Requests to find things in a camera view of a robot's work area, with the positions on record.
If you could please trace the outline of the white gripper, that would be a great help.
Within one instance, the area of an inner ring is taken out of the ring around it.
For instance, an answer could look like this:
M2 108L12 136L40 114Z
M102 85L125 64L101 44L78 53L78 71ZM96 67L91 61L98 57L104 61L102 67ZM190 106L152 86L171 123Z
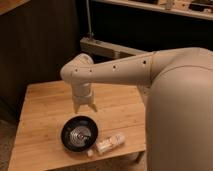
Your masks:
M72 98L74 101L74 112L78 113L80 105L89 104L89 107L97 112L97 107L94 102L94 93L90 83L74 84L72 86Z

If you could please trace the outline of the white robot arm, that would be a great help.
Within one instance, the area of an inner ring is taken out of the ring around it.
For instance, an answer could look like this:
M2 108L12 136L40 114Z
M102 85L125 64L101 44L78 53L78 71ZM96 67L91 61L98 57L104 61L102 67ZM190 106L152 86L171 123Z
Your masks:
M60 75L76 106L93 83L143 86L147 171L213 171L213 51L178 48L95 64L81 53Z

